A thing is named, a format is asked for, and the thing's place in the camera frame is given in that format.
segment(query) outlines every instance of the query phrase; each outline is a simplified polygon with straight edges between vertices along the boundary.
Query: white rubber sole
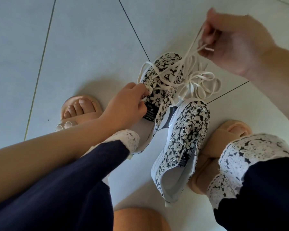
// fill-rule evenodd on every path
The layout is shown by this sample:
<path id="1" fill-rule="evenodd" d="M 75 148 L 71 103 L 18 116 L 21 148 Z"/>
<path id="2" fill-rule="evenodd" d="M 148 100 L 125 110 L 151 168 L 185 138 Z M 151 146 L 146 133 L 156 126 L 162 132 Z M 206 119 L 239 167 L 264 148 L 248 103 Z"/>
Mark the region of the white rubber sole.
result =
<path id="1" fill-rule="evenodd" d="M 175 123 L 177 122 L 177 119 L 179 117 L 179 115 L 181 114 L 181 112 L 183 111 L 183 109 L 185 109 L 185 107 L 193 101 L 197 101 L 199 99 L 197 98 L 190 98 L 185 100 L 178 108 L 177 110 L 174 112 L 173 116 L 171 117 L 171 120 L 169 122 L 169 129 L 168 129 L 168 136 L 167 136 L 167 142 L 165 144 L 164 149 L 161 151 L 161 153 L 158 155 L 158 158 L 155 160 L 152 168 L 151 168 L 151 178 L 153 179 L 153 181 L 155 182 L 155 176 L 156 173 L 159 169 L 159 166 L 161 165 L 163 158 L 164 158 L 164 152 L 167 151 L 171 136 L 172 136 L 172 131 L 173 131 L 173 127 L 175 125 Z"/>

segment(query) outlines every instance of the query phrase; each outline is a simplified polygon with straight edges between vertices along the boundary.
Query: pant leg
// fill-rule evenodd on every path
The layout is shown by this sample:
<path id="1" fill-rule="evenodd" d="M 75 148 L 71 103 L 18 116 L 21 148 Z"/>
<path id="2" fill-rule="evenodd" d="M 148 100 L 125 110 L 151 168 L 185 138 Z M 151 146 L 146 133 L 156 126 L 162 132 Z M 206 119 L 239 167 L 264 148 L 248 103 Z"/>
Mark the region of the pant leg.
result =
<path id="1" fill-rule="evenodd" d="M 138 141 L 135 132 L 118 132 L 0 203 L 0 230 L 112 230 L 109 187 L 101 180 L 135 150 Z"/>
<path id="2" fill-rule="evenodd" d="M 207 195 L 227 230 L 289 228 L 289 146 L 267 134 L 228 144 Z"/>

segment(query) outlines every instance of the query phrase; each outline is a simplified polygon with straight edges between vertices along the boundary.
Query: white tile floor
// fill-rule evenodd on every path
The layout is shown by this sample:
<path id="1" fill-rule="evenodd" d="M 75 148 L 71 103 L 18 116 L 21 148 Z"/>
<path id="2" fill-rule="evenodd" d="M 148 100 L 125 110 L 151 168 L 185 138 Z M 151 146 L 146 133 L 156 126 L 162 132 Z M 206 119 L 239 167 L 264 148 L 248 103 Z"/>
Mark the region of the white tile floor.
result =
<path id="1" fill-rule="evenodd" d="M 106 107 L 124 84 L 136 81 L 148 58 L 153 61 L 169 50 L 184 54 L 211 6 L 249 13 L 289 49 L 289 5 L 278 0 L 120 1 L 0 0 L 0 147 L 24 139 L 29 116 L 27 139 L 52 132 L 61 105 L 75 94 L 91 94 Z M 212 64 L 208 68 L 223 82 L 221 93 L 207 101 L 209 133 L 227 119 L 238 119 L 254 132 L 278 135 L 289 144 L 289 121 L 261 92 L 241 77 Z M 115 209 L 152 207 L 174 231 L 223 230 L 208 199 L 188 188 L 179 202 L 165 208 L 150 177 L 161 143 L 166 142 L 165 133 L 159 131 L 145 152 L 111 174 Z"/>

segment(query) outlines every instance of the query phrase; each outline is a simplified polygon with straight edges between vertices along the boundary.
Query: hand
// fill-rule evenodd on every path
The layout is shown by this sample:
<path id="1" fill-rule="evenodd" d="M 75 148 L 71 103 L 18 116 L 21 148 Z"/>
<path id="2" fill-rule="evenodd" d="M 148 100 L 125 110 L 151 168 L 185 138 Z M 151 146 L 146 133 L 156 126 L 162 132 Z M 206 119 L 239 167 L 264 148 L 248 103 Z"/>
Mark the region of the hand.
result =
<path id="1" fill-rule="evenodd" d="M 140 100 L 149 95 L 143 83 L 128 83 L 112 98 L 101 118 L 115 126 L 117 131 L 131 128 L 147 112 L 147 107 Z"/>
<path id="2" fill-rule="evenodd" d="M 201 50 L 201 56 L 249 80 L 262 58 L 276 47 L 267 29 L 251 16 L 220 14 L 213 8 L 207 13 L 201 39 L 214 49 Z"/>

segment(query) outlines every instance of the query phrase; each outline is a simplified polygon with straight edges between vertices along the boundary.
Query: black and white floral sneaker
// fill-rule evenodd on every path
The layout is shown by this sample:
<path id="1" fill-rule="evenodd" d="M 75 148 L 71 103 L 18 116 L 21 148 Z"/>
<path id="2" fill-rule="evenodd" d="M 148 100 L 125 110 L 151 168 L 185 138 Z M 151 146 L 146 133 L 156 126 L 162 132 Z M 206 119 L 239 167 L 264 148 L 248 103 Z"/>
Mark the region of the black and white floral sneaker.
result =
<path id="1" fill-rule="evenodd" d="M 196 98 L 185 100 L 172 116 L 167 143 L 151 169 L 151 177 L 166 204 L 179 199 L 194 174 L 209 119 L 206 104 Z"/>
<path id="2" fill-rule="evenodd" d="M 148 108 L 146 115 L 132 128 L 140 136 L 139 147 L 134 154 L 141 153 L 149 145 L 168 107 L 187 98 L 206 99 L 220 91 L 220 80 L 205 71 L 206 67 L 197 59 L 197 52 L 207 49 L 206 45 L 190 53 L 200 32 L 183 58 L 176 53 L 165 53 L 153 63 L 145 62 L 142 66 L 138 83 L 145 84 L 150 95 L 143 99 Z"/>

